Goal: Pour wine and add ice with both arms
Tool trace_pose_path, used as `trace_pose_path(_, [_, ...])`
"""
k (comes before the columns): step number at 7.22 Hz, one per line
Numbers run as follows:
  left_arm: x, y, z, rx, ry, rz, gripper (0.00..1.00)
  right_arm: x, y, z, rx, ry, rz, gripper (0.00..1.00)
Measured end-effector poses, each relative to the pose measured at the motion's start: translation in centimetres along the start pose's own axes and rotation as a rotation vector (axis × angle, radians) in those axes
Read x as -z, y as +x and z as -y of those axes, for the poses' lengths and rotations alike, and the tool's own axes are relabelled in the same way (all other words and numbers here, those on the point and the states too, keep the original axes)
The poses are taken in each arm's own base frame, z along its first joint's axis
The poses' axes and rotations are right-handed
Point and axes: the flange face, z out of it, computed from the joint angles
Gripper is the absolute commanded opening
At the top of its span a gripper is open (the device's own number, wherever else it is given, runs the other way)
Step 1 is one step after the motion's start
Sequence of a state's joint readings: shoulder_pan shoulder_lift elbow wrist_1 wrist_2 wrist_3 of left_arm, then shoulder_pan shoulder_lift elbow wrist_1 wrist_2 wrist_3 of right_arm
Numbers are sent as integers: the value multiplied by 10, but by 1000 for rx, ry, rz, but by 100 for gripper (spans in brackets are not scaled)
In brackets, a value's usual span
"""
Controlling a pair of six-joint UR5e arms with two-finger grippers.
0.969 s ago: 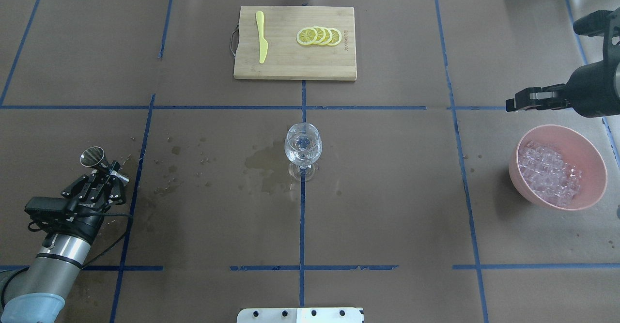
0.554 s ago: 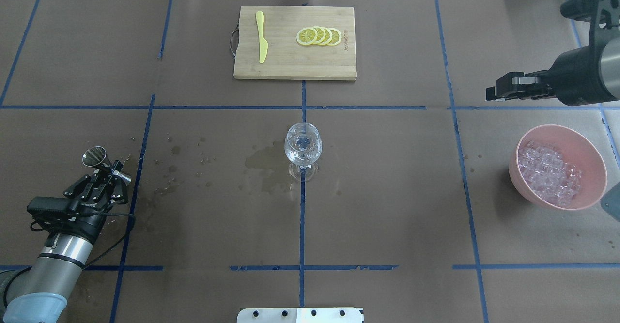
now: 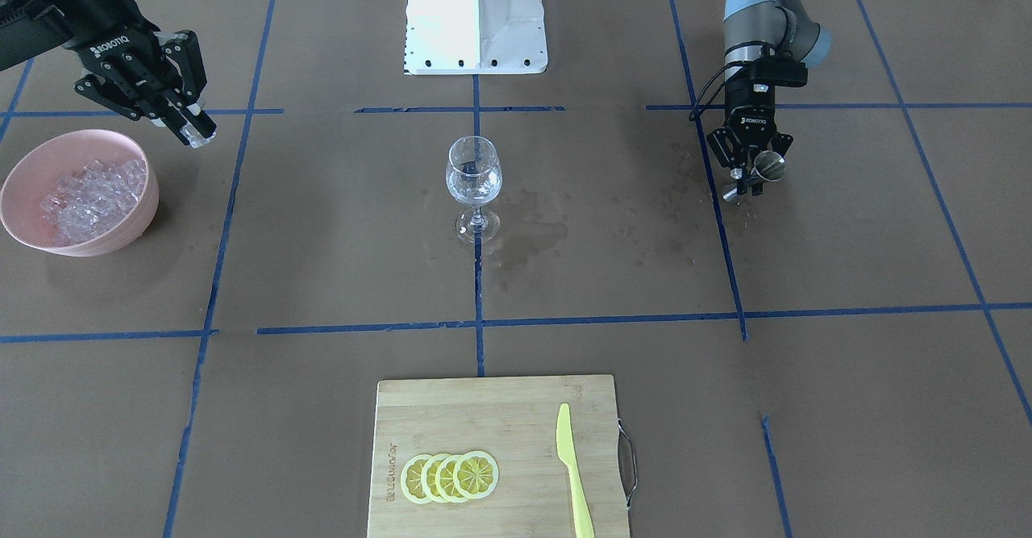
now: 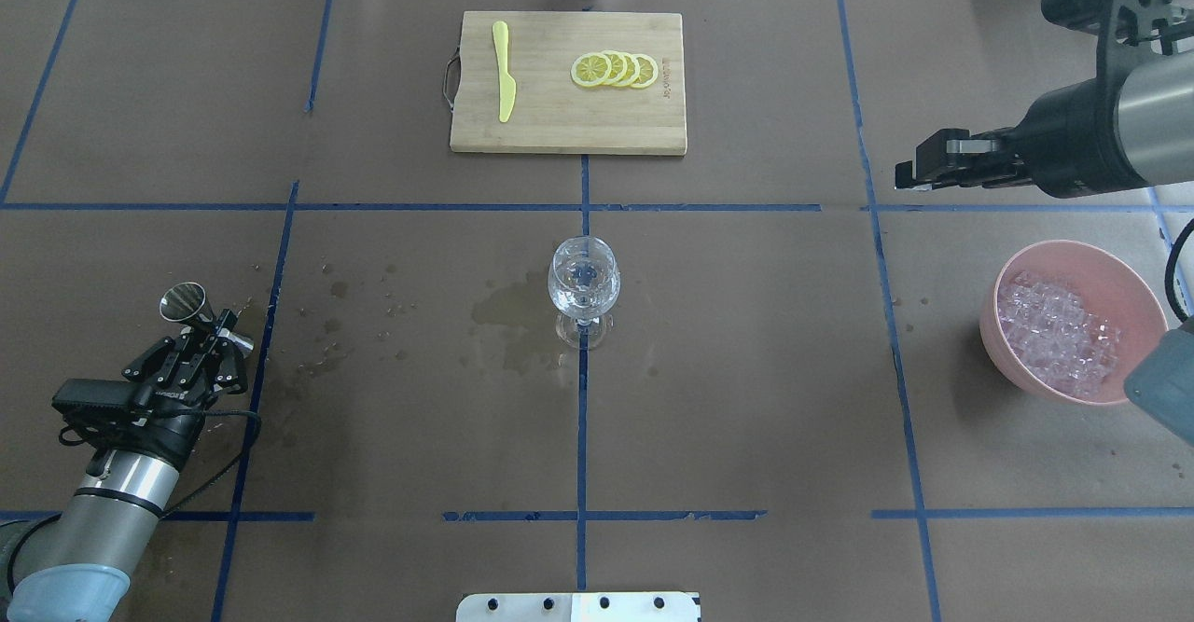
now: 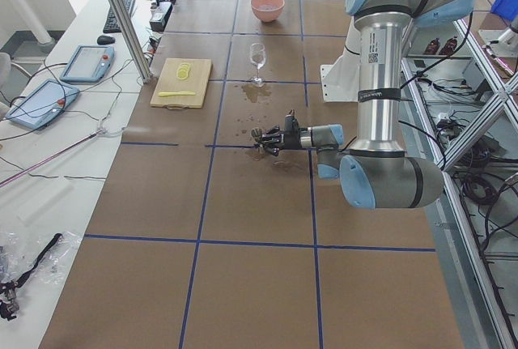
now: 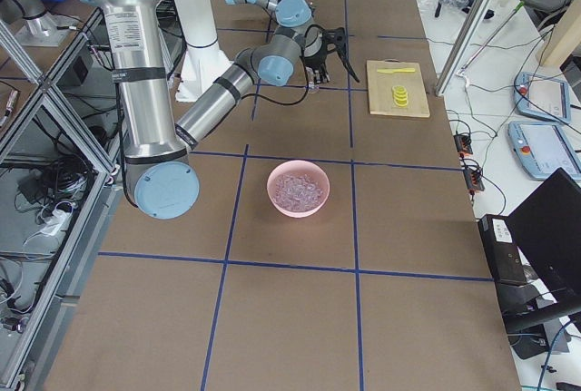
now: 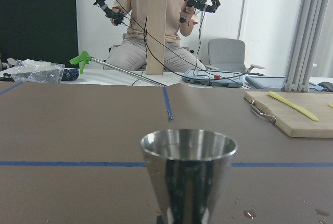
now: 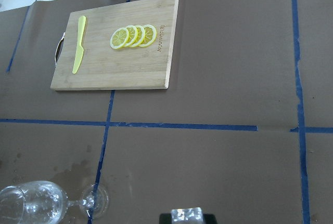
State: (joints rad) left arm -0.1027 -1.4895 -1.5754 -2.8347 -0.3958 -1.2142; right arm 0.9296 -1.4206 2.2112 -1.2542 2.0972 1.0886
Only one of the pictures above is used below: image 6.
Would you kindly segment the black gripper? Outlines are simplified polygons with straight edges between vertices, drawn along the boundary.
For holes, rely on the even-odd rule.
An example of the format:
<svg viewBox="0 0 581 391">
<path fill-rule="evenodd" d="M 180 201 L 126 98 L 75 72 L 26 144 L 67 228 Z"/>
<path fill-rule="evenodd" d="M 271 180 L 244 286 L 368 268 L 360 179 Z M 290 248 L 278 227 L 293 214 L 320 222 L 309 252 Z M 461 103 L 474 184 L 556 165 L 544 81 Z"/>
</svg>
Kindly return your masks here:
<svg viewBox="0 0 581 391">
<path fill-rule="evenodd" d="M 310 73 L 309 87 L 318 88 L 317 78 L 320 78 L 321 84 L 330 82 L 329 73 L 327 70 L 327 49 L 321 48 L 317 53 L 311 56 L 304 57 L 304 64 Z"/>
</svg>

